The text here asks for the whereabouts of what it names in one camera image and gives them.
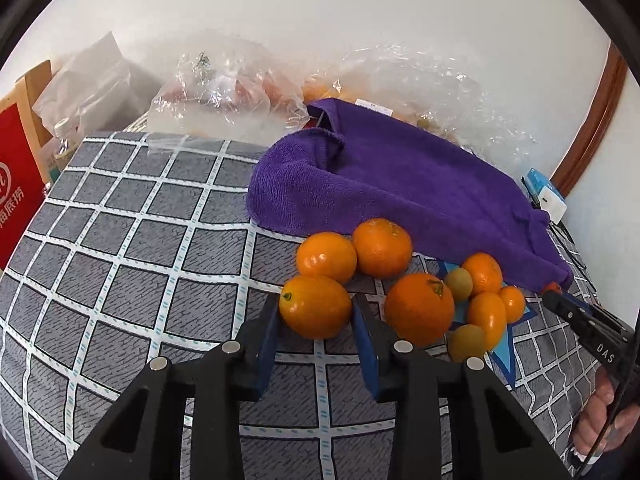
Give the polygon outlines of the red paper shopping bag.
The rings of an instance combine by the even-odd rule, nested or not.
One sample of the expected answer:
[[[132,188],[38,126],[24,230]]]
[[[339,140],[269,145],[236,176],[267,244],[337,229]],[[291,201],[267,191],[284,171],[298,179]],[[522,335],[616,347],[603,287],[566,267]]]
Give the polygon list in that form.
[[[43,202],[44,182],[16,104],[2,110],[0,127],[0,266],[4,270]]]

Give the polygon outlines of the rough mandarin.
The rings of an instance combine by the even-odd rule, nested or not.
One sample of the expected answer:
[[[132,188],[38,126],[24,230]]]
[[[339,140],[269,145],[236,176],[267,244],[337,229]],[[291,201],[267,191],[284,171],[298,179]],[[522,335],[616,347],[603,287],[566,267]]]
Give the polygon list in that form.
[[[359,269],[379,280],[403,274],[412,259],[413,246],[408,232],[384,218],[360,223],[352,232],[352,244]]]

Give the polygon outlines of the grey checkered bed sheet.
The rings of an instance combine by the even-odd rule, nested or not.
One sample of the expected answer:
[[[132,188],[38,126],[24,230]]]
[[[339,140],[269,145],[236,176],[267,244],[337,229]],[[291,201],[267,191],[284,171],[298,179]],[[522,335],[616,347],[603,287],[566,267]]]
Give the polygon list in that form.
[[[81,142],[1,279],[4,478],[60,478],[145,365],[204,356],[292,278],[300,238],[246,211],[260,156],[136,127]],[[245,475],[383,479],[394,411],[367,392],[350,330],[282,328],[266,393],[240,409]]]

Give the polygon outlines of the clear bag of tomatoes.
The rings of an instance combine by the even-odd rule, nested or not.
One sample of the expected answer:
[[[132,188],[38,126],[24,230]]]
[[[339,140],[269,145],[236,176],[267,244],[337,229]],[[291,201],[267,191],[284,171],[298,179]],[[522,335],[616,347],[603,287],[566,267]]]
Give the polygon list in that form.
[[[183,141],[238,141],[269,148],[309,120],[303,90],[259,44],[186,53],[146,114],[148,142],[172,150]]]

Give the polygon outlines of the wooden bedside stand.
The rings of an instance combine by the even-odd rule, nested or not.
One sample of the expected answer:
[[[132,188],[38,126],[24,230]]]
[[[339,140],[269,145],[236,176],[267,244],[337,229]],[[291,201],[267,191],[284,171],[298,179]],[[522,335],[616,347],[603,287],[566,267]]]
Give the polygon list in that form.
[[[52,134],[43,127],[41,118],[32,110],[32,106],[51,78],[51,62],[45,60],[18,78],[14,88],[1,99],[1,110],[17,106],[28,146],[45,185],[53,184],[60,170],[52,155],[43,155],[42,148],[52,139]]]

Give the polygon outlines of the round smooth orange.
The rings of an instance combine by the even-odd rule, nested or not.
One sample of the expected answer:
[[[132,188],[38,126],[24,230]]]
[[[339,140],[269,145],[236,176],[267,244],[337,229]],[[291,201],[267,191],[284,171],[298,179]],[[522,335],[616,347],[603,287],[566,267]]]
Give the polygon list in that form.
[[[356,273],[357,253],[352,242],[343,235],[320,232],[299,245],[296,268],[302,275],[321,275],[347,284]]]

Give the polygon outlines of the green kiwi fruit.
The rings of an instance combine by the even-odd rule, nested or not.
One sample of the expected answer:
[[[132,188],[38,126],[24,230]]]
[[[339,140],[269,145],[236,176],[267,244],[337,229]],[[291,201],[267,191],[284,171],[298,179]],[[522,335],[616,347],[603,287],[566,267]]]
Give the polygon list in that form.
[[[444,283],[450,289],[455,302],[465,302],[473,292],[473,280],[471,274],[463,268],[455,268],[447,273]]]
[[[480,327],[465,324],[448,335],[447,349],[450,360],[462,363],[466,359],[483,359],[485,354],[485,333]]]

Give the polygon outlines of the small smooth orange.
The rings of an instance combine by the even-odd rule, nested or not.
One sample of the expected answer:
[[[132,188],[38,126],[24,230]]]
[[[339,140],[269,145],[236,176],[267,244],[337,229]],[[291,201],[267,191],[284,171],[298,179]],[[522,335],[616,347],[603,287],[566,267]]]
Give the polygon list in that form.
[[[299,336],[331,339],[349,323],[352,300],[332,278],[296,275],[281,289],[279,311],[285,324]]]

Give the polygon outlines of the oval smooth orange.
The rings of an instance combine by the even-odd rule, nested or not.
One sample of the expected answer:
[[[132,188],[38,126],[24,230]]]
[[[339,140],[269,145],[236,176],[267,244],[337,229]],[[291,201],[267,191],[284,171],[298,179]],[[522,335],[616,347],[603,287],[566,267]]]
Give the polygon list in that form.
[[[466,322],[484,330],[485,350],[491,351],[506,331],[506,306],[496,292],[481,292],[469,302]]]

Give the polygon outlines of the large stemmed mandarin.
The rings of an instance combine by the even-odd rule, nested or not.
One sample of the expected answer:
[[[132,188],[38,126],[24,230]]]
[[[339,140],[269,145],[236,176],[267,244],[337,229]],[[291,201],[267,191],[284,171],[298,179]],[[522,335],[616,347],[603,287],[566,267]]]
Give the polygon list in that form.
[[[428,347],[449,330],[454,320],[454,297],[435,275],[407,274],[386,294],[384,316],[400,339]]]

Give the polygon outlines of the clear plastic bottle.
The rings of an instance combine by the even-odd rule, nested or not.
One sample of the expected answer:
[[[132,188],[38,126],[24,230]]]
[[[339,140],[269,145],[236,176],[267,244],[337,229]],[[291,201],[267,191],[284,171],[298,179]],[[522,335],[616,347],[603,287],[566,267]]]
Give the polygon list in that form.
[[[54,125],[54,136],[58,139],[55,158],[69,160],[81,144],[85,133],[80,128],[80,119],[73,116],[65,117]]]

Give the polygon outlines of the blue white tissue box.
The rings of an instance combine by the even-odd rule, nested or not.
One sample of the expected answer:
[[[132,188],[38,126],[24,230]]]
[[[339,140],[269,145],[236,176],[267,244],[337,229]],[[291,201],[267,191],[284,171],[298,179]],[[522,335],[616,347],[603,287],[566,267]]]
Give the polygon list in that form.
[[[534,202],[548,214],[550,221],[559,224],[567,211],[567,204],[551,181],[537,169],[530,168],[524,177],[524,184]]]

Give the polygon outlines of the small red tomato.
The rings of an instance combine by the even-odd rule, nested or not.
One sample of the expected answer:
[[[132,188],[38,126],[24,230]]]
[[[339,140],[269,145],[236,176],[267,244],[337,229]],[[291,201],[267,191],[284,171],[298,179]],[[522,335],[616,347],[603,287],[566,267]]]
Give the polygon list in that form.
[[[562,287],[558,283],[552,282],[547,286],[544,286],[544,289],[542,290],[542,292],[544,294],[546,292],[556,292],[557,294],[560,294],[562,292]]]

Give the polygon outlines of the clear bag of oranges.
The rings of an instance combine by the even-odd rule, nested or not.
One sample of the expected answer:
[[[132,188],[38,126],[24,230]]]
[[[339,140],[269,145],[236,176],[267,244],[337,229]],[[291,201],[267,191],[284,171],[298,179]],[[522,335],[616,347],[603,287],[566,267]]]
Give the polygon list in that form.
[[[399,44],[358,49],[309,75],[307,102],[335,98],[433,133],[513,179],[526,174],[535,139],[448,56]]]

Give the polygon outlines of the purple towel covered tray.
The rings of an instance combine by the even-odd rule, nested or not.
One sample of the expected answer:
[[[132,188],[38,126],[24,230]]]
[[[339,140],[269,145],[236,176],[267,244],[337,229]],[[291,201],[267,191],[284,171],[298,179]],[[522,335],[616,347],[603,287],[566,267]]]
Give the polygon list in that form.
[[[531,292],[570,287],[573,273],[548,233],[549,216],[479,157],[393,117],[325,99],[316,125],[262,155],[246,206],[258,226],[307,236],[351,233],[373,218],[405,229],[414,249],[450,263],[493,256],[506,282]]]

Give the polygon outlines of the white plastic bag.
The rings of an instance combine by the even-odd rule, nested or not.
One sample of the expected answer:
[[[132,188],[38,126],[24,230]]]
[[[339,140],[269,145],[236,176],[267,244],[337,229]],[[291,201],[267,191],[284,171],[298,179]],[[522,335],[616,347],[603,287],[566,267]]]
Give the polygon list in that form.
[[[145,76],[132,69],[109,32],[58,70],[32,110],[52,136],[57,122],[73,116],[88,136],[125,127],[149,109],[151,98]]]

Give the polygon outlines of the mandarin beside kiwi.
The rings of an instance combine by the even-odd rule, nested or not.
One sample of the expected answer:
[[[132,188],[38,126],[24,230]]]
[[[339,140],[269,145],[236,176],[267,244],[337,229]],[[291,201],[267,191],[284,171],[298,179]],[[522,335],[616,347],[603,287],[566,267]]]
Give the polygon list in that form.
[[[471,275],[473,296],[482,292],[498,294],[502,287],[502,271],[494,257],[486,252],[477,252],[466,258],[461,267]]]

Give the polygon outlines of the brown wooden door frame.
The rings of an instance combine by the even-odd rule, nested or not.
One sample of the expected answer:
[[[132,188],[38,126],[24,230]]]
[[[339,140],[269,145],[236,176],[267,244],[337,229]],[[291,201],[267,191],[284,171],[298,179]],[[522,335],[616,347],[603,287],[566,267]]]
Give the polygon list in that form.
[[[628,66],[612,42],[586,118],[566,154],[554,170],[551,183],[566,197],[597,154],[620,102]]]

